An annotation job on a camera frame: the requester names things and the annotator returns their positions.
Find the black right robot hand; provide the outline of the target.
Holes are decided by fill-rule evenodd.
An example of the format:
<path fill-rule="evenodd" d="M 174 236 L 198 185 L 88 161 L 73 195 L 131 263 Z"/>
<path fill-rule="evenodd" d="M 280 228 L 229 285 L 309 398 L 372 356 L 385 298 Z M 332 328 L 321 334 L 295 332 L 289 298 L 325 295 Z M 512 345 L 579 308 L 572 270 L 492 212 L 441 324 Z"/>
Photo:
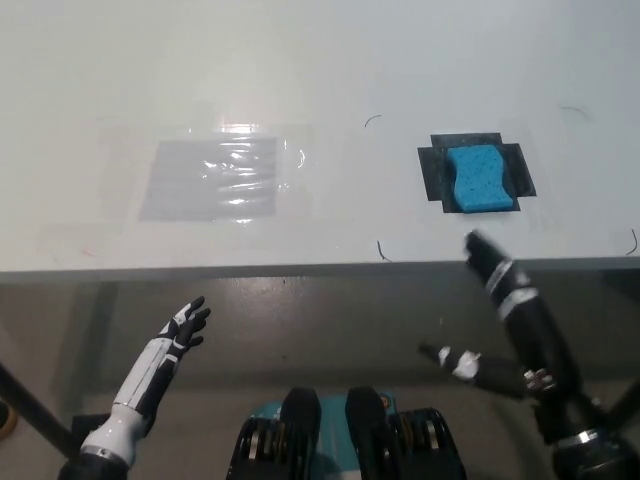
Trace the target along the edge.
<path fill-rule="evenodd" d="M 516 359 L 422 342 L 418 352 L 454 378 L 514 400 L 531 400 L 546 444 L 566 448 L 611 437 L 605 410 L 583 389 L 567 341 L 524 269 L 481 232 L 465 237 L 467 266 L 477 275 Z"/>

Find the white and black left hand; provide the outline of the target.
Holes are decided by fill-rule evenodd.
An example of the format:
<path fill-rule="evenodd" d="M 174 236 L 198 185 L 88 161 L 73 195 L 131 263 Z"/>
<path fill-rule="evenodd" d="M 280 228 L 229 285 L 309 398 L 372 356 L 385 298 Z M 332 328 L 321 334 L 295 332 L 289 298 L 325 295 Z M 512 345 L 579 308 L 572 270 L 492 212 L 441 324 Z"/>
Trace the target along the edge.
<path fill-rule="evenodd" d="M 140 353 L 113 400 L 108 419 L 84 440 L 80 453 L 130 469 L 137 444 L 152 429 L 159 405 L 189 350 L 199 346 L 211 310 L 200 296 L 182 307 Z"/>

